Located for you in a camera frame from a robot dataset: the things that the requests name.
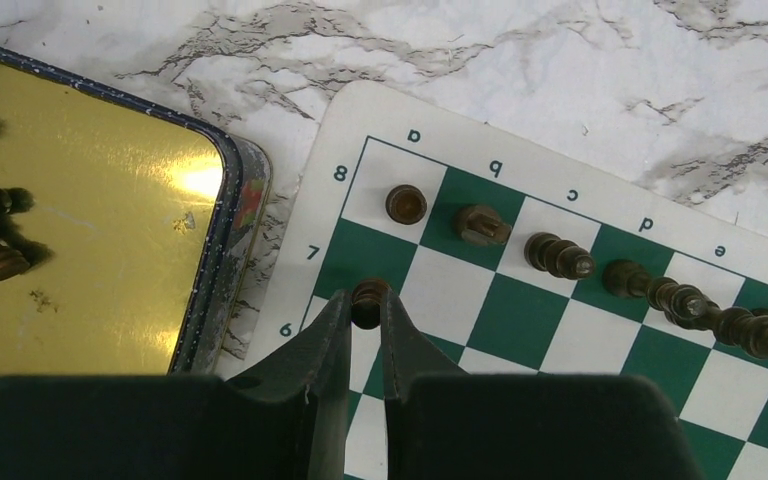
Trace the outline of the dark brown queen piece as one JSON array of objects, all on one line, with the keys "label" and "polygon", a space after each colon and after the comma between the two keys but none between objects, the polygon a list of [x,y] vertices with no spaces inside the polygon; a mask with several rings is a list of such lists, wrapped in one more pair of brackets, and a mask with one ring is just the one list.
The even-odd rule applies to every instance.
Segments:
[{"label": "dark brown queen piece", "polygon": [[642,264],[619,259],[602,274],[603,287],[620,298],[642,298],[675,325],[688,328],[708,310],[707,297],[695,286],[666,276],[653,276]]}]

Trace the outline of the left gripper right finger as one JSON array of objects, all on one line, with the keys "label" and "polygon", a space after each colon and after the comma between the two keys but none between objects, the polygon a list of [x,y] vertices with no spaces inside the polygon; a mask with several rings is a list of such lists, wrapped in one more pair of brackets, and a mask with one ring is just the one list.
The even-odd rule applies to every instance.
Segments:
[{"label": "left gripper right finger", "polygon": [[392,479],[699,479],[674,411],[649,380],[470,374],[380,306]]}]

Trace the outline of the dark brown king piece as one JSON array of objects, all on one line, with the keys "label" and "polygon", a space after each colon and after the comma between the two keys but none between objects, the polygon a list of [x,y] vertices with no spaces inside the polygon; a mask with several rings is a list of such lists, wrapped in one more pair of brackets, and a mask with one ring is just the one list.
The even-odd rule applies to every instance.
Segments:
[{"label": "dark brown king piece", "polygon": [[667,309],[666,319],[686,330],[709,331],[718,343],[740,348],[750,357],[768,359],[768,309],[722,309],[707,297],[691,298],[691,303],[698,307],[696,316]]}]

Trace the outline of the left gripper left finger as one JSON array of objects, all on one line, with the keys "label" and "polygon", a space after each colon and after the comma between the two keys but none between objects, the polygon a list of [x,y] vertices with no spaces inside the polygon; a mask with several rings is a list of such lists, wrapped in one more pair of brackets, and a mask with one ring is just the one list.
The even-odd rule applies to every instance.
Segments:
[{"label": "left gripper left finger", "polygon": [[339,479],[350,296],[237,376],[2,376],[0,479]]}]

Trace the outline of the dark brown pawn piece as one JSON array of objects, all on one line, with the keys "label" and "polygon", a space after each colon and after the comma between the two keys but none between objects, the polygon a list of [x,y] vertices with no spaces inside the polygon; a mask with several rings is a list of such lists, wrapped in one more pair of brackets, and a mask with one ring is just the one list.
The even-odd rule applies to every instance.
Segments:
[{"label": "dark brown pawn piece", "polygon": [[383,296],[390,289],[380,278],[367,278],[358,283],[351,295],[351,321],[363,330],[380,325],[380,309]]}]

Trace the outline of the dark brown chess piece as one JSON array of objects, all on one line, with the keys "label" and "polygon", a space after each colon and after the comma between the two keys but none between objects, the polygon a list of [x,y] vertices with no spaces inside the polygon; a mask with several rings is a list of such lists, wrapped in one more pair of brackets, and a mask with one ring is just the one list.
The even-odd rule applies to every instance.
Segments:
[{"label": "dark brown chess piece", "polygon": [[591,254],[571,240],[549,232],[533,234],[526,242],[523,255],[534,269],[555,278],[582,280],[596,270]]}]

